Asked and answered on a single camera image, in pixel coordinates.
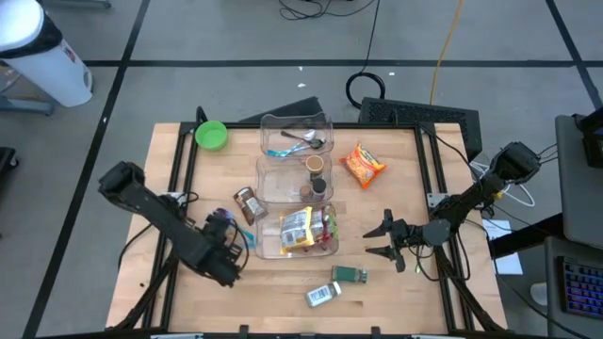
concrete floor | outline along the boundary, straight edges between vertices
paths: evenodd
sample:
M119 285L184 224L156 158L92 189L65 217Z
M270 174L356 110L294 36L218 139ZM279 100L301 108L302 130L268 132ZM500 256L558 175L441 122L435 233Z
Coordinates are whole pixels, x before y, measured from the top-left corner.
M333 12L359 8L367 0L335 1ZM46 1L49 16L83 59L96 60L93 99L77 108L57 107L43 117L0 113L0 145L17 149L22 165L2 189L0 201L0 329L21 337L40 288L92 137L118 72L142 0L114 0L112 9ZM302 3L289 0L294 6ZM597 0L557 0L556 4L584 60L603 60ZM372 59L437 59L456 2L382 0ZM334 121L357 121L344 85L363 59L374 7L348 18L323 17L288 22L275 0L150 0L133 60L299 60L286 67L129 67L88 190L77 216L38 335L99 331L117 277L117 259L127 233L128 213L96 192L98 178L120 160L143 163L157 122L191 121L202 105L209 119L238 121L316 95ZM337 59L341 66L313 65L306 59ZM466 0L447 59L572 60L544 1ZM493 155L509 141L533 150L554 143L557 115L594 110L576 67L445 67L435 103L480 111L483 153ZM427 103L430 67L369 67L387 86L387 98ZM603 69L588 70L603 88ZM26 83L16 94L45 94ZM377 96L374 84L354 83L354 97ZM537 201L527 208L501 206L529 222L561 210L554 162L528 183ZM523 227L511 220L515 229ZM545 279L543 249L520 253L525 274L504 279L528 294ZM546 322L501 286L511 329L546 334Z

green plastic bowl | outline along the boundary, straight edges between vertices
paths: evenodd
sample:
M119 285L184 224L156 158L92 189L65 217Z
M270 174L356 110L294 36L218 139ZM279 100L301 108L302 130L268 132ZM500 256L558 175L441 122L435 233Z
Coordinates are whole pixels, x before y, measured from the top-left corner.
M201 148L217 151L226 145L228 130L219 121L206 121L195 132L195 141Z

clear plastic container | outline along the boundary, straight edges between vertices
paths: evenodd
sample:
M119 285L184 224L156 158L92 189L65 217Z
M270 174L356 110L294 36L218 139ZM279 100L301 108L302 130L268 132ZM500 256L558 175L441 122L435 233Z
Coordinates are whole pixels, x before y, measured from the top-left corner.
M333 216L336 211L329 202L316 203L266 203L268 215L255 223L256 245L255 254L262 259L288 259L307 258L330 255L339 250L337 231L335 237L304 249L295 249L289 252L281 252L281 218L311 206L313 210L324 206L332 208Z
M334 146L331 118L323 112L313 116L282 118L267 114L260 123L262 153L269 155L269 151L285 151L298 144L308 146L306 142L300 139L282 136L281 132L286 131L294 136L303 137L310 130L316 131L314 138L324 140L322 147L318 149L308 147L302 151L290 153L287 157L319 155L330 152Z
M321 178L327 183L323 201L333 196L333 176L330 155L320 155L324 162ZM256 163L255 196L262 202L303 202L302 186L312 187L310 172L305 166L307 156L273 157L260 156Z

white bin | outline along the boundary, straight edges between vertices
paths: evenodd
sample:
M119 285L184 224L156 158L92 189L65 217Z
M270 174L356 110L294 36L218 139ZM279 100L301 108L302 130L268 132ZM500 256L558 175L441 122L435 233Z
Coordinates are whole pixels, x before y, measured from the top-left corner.
M35 0L0 0L0 59L61 105L92 97L92 75Z

wooden table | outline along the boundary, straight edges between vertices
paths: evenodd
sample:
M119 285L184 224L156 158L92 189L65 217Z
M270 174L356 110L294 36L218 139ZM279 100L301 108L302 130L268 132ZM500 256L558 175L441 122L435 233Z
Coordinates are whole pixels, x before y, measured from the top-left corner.
M164 192L168 187L178 128L178 124L155 126L145 172L146 185L156 193ZM457 124L436 124L436 130L443 140L464 150ZM249 129L229 133L229 144L220 152L198 152L192 191L201 198L188 208L188 216L204 220L217 207L224 207L236 211L239 224L246 225L233 194L244 186L255 185L255 162L261 155L260 136L258 130ZM232 289L220 287L180 265L170 331L236 332L239 325L247 324L252 332L367 333L371 326L381 327L383 333L447 332L439 284L428 282L422 274L415 273L414 256L403 250L407 269L397 273L392 262L365 253L365 248L387 245L388 238L362 238L362 234L381 223L384 208L391 208L394 218L405 218L409 223L420 225L428 221L414 131L336 129L334 139L332 202L337 209L339 251L327 257L296 260L262 260L252 252L241 280ZM427 137L424 139L433 191L436 192L429 141ZM362 189L336 162L348 154L357 141L362 141L388 166L368 189ZM472 184L469 169L453 150L441 143L439 148L448 191L464 191ZM184 181L185 168L181 168L180 185ZM481 223L478 212L472 212L468 218ZM133 216L129 237L146 224L144 218ZM484 232L467 223L460 233L471 266L467 286L490 316L506 327ZM124 255L108 326L125 317L144 291L141 284L148 285L157 235L153 228ZM421 263L431 276L436 276L433 258ZM317 308L307 306L305 293L330 280L332 265L357 264L368 269L367 284L345 283L340 297ZM462 328L458 295L454 286L449 285L457 327ZM164 293L160 291L154 325L159 323L163 297Z

